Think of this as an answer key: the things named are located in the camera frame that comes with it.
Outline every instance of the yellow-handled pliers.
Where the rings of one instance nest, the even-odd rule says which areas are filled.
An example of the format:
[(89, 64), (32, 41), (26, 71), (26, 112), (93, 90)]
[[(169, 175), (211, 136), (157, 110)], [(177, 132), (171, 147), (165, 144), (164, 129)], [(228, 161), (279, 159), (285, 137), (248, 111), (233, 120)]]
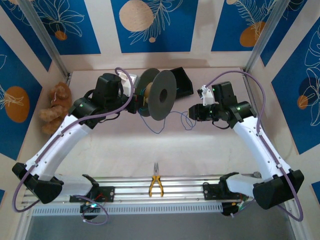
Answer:
[(149, 187), (149, 196), (152, 196), (152, 188), (154, 187), (155, 182), (159, 184), (159, 187), (161, 189), (161, 197), (164, 196), (164, 187), (162, 186), (162, 183), (160, 181), (160, 176), (159, 176), (159, 166), (158, 163), (154, 163), (154, 169), (153, 169), (153, 176), (152, 176), (152, 182)]

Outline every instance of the cable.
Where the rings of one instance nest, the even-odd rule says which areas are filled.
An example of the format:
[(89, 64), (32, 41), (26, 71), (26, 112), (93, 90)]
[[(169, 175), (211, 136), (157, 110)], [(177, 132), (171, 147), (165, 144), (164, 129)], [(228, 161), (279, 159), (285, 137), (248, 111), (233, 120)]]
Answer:
[[(190, 131), (190, 130), (192, 130), (192, 129), (196, 126), (196, 123), (197, 123), (197, 122), (194, 121), (194, 124), (193, 124), (192, 121), (190, 120), (190, 118), (187, 117), (188, 115), (185, 115), (185, 113), (187, 113), (187, 111), (184, 111), (184, 112), (171, 111), (169, 114), (172, 114), (172, 113), (177, 113), (177, 114), (180, 114), (180, 115), (181, 115), (181, 116), (180, 116), (181, 124), (182, 124), (182, 126), (184, 127), (185, 130)], [(188, 126), (189, 126), (190, 128), (187, 128), (186, 125), (184, 124), (184, 122), (183, 122), (183, 116), (185, 117), (185, 121), (186, 121), (186, 123), (188, 124)], [(160, 130), (159, 132), (154, 131), (154, 130), (147, 124), (146, 120), (142, 117), (141, 114), (140, 114), (140, 117), (142, 118), (144, 124), (148, 127), (148, 129), (150, 129), (150, 131), (153, 132), (154, 134), (160, 134), (160, 133), (165, 129), (166, 118), (167, 118), (167, 117), (164, 119), (164, 121), (163, 121), (163, 126), (162, 126), (162, 128), (161, 128), (161, 130)]]
[(239, 209), (236, 213), (231, 213), (230, 216), (232, 218), (234, 218), (235, 216), (239, 215), (244, 210), (246, 210), (248, 207), (250, 207), (255, 201), (256, 201), (255, 199), (252, 199), (246, 206), (244, 206), (243, 208)]
[(32, 208), (34, 205), (36, 205), (38, 202), (40, 202), (40, 200), (37, 200), (35, 201), (34, 203), (32, 203), (31, 205), (27, 206), (26, 208), (24, 209), (17, 209), (17, 206), (16, 206), (16, 201), (17, 201), (17, 196), (18, 196), (18, 192), (20, 190), (20, 188), (22, 187), (22, 185), (24, 184), (25, 180), (27, 179), (27, 177), (29, 176), (29, 174), (34, 170), (34, 168), (38, 165), (38, 163), (40, 162), (40, 160), (42, 159), (42, 157), (47, 153), (47, 151), (55, 144), (55, 142), (64, 135), (65, 132), (67, 132), (70, 128), (72, 128), (74, 125), (82, 122), (82, 121), (86, 121), (86, 120), (89, 120), (89, 119), (96, 119), (96, 118), (104, 118), (104, 117), (107, 117), (109, 115), (112, 115), (112, 114), (116, 114), (120, 111), (122, 111), (123, 109), (125, 109), (127, 107), (127, 105), (130, 103), (130, 101), (132, 100), (132, 97), (134, 95), (134, 84), (132, 82), (132, 79), (131, 79), (131, 76), (129, 75), (129, 73), (122, 69), (121, 67), (116, 67), (115, 68), (115, 73), (117, 75), (119, 75), (119, 71), (123, 72), (129, 82), (130, 82), (130, 86), (131, 86), (131, 92), (130, 92), (130, 96), (128, 98), (128, 100), (125, 102), (125, 104), (121, 107), (119, 107), (118, 109), (114, 110), (114, 111), (111, 111), (111, 112), (107, 112), (107, 113), (103, 113), (103, 114), (98, 114), (98, 115), (92, 115), (92, 116), (85, 116), (85, 117), (82, 117), (72, 123), (70, 123), (66, 128), (64, 128), (61, 133), (59, 135), (56, 135), (47, 145), (47, 147), (43, 150), (42, 153), (40, 153), (40, 155), (36, 158), (36, 160), (34, 161), (34, 164), (29, 168), (29, 170), (24, 174), (24, 176), (22, 177), (22, 179), (20, 180), (18, 186), (16, 187), (14, 193), (13, 193), (13, 197), (12, 197), (12, 208), (15, 212), (17, 213), (23, 213), (27, 210), (29, 210), (30, 208)]
[(113, 118), (104, 119), (104, 120), (100, 121), (99, 123), (102, 124), (102, 123), (104, 123), (105, 121), (110, 121), (110, 120), (115, 120), (115, 119), (117, 119), (117, 118), (120, 116), (120, 112), (117, 112), (116, 114), (117, 114), (117, 116), (115, 116), (115, 117), (113, 117)]
[(92, 222), (92, 221), (88, 221), (87, 219), (85, 219), (85, 211), (83, 211), (81, 217), (82, 217), (84, 223), (91, 224), (91, 225), (103, 225), (103, 224), (106, 224), (108, 222), (108, 220), (109, 220), (108, 212), (100, 203), (98, 203), (95, 200), (92, 200), (92, 199), (90, 199), (90, 198), (88, 198), (86, 196), (81, 196), (81, 195), (74, 195), (74, 196), (77, 197), (77, 198), (86, 200), (86, 201), (88, 201), (90, 203), (96, 204), (99, 208), (102, 209), (102, 211), (104, 211), (104, 213), (106, 215), (106, 218), (105, 218), (104, 221), (102, 221), (102, 222)]
[[(261, 93), (262, 93), (262, 107), (261, 107), (261, 111), (258, 115), (258, 119), (257, 119), (257, 122), (256, 122), (256, 131), (258, 133), (258, 136), (259, 138), (261, 139), (262, 143), (264, 144), (264, 146), (266, 147), (266, 149), (268, 150), (268, 152), (270, 153), (270, 155), (272, 156), (274, 162), (277, 164), (277, 165), (281, 165), (278, 158), (275, 156), (274, 152), (272, 151), (272, 149), (270, 148), (270, 146), (268, 145), (268, 143), (266, 142), (265, 138), (260, 134), (260, 123), (261, 123), (261, 118), (262, 118), (262, 114), (264, 113), (265, 111), (265, 106), (266, 106), (266, 93), (265, 93), (265, 90), (264, 88), (262, 87), (261, 83), (254, 77), (252, 76), (250, 73), (247, 73), (245, 71), (240, 71), (240, 70), (230, 70), (230, 71), (225, 71), (221, 74), (219, 74), (218, 76), (216, 76), (212, 81), (210, 81), (205, 87), (207, 88), (208, 86), (210, 86), (213, 82), (215, 82), (218, 78), (220, 78), (221, 76), (225, 75), (225, 74), (228, 74), (228, 73), (240, 73), (240, 74), (243, 74), (243, 75), (247, 75), (248, 77), (250, 77), (252, 80), (255, 81), (255, 83), (258, 85), (258, 87), (260, 88), (261, 90)], [(286, 212), (290, 217), (292, 217), (294, 220), (298, 221), (298, 222), (302, 222), (302, 220), (304, 219), (304, 212), (302, 210), (302, 206), (301, 206), (301, 203), (300, 203), (300, 200), (298, 198), (298, 195), (297, 195), (297, 192), (292, 184), (292, 182), (290, 181), (286, 171), (283, 169), (283, 167), (279, 167), (281, 173), (283, 174), (285, 180), (287, 181), (289, 187), (290, 187), (290, 190), (293, 194), (293, 197), (296, 201), (296, 205), (298, 207), (298, 210), (299, 210), (299, 218), (292, 215), (292, 213), (288, 212), (285, 208), (283, 208), (282, 206), (278, 205), (278, 207), (283, 210), (284, 212)]]
[(226, 129), (230, 128), (230, 125), (229, 125), (229, 124), (228, 124), (228, 126), (224, 126), (224, 127), (222, 127), (222, 126), (217, 126), (217, 125), (215, 125), (215, 122), (214, 122), (214, 121), (212, 122), (212, 125), (215, 126), (215, 127), (218, 128), (218, 129), (221, 129), (221, 130), (226, 130)]

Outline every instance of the white floor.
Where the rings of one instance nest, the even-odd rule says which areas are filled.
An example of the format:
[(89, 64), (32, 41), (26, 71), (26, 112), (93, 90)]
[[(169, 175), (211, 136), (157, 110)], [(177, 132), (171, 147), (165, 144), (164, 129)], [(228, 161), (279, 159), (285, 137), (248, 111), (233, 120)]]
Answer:
[[(218, 74), (238, 68), (185, 69), (193, 83), (194, 95), (179, 99), (174, 111), (187, 111), (201, 103), (196, 90)], [(143, 69), (129, 70), (140, 75)], [(73, 100), (94, 89), (104, 70), (75, 71), (70, 88)], [(242, 75), (229, 73), (219, 82), (230, 81), (239, 102), (249, 101)], [(163, 122), (145, 119), (155, 131)], [(92, 134), (80, 140), (60, 165), (57, 173), (92, 177), (146, 177), (153, 174), (154, 162), (162, 176), (193, 176), (252, 173), (258, 167), (242, 139), (232, 129), (220, 130), (208, 122), (198, 122), (191, 131), (181, 124), (180, 115), (170, 114), (161, 134), (151, 132), (139, 114), (122, 112), (117, 120), (96, 126)]]

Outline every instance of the teddy bear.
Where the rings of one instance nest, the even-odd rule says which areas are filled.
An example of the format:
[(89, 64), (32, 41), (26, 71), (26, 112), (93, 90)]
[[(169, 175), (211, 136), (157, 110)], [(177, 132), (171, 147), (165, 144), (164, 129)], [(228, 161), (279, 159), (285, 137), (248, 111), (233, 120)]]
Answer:
[(41, 109), (39, 117), (47, 122), (42, 127), (42, 132), (52, 135), (57, 131), (72, 106), (70, 88), (64, 82), (59, 82), (50, 90), (49, 98), (51, 100), (50, 107)]

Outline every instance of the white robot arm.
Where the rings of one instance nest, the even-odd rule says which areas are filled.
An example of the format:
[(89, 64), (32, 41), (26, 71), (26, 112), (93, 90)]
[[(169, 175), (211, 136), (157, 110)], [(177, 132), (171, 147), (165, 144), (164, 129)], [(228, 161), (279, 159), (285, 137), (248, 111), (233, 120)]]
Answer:
[(300, 170), (293, 171), (276, 151), (264, 130), (258, 125), (257, 114), (252, 106), (244, 101), (237, 102), (230, 82), (212, 86), (211, 91), (204, 85), (198, 90), (203, 104), (189, 109), (189, 117), (196, 121), (225, 121), (244, 140), (251, 150), (262, 178), (229, 173), (220, 178), (220, 190), (228, 193), (241, 193), (252, 198), (263, 208), (269, 209), (294, 197), (286, 179), (288, 176), (297, 192), (304, 180)]
[(69, 176), (55, 174), (55, 172), (77, 142), (106, 117), (78, 122), (79, 119), (110, 113), (124, 106), (126, 102), (129, 104), (125, 110), (132, 114), (135, 114), (141, 107), (143, 99), (138, 99), (132, 92), (137, 76), (130, 74), (130, 77), (131, 83), (126, 74), (122, 72), (118, 75), (105, 73), (100, 76), (96, 88), (74, 102), (69, 115), (64, 118), (59, 129), (41, 150), (25, 164), (17, 162), (14, 165), (12, 171), (19, 179), (23, 179), (29, 172), (24, 185), (43, 204), (50, 203), (59, 196), (79, 195), (95, 199), (104, 192), (105, 188), (100, 187), (88, 175)]

